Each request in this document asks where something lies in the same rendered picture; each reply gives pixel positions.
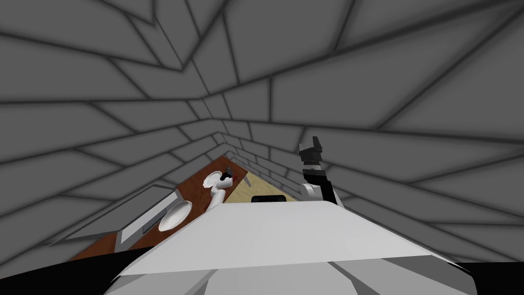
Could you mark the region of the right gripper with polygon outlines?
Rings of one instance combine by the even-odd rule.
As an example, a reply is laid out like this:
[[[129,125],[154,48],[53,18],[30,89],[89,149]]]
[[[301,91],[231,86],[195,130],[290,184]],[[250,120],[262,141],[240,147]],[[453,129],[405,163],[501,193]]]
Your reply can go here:
[[[318,136],[312,136],[313,146],[304,148],[302,144],[299,144],[299,155],[304,165],[320,165],[322,162],[322,146],[318,139]]]

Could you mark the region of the white plate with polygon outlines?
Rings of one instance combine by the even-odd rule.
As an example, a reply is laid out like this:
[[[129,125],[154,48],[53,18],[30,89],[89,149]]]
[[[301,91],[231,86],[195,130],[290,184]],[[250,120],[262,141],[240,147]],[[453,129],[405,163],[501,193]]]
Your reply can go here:
[[[169,231],[181,224],[188,217],[192,209],[190,201],[182,201],[173,206],[161,219],[158,230]]]

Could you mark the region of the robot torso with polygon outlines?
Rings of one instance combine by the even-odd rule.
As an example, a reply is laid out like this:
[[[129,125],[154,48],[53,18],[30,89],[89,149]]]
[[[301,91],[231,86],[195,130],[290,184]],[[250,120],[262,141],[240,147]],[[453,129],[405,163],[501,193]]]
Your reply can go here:
[[[480,295],[463,268],[326,201],[225,203],[104,295]]]

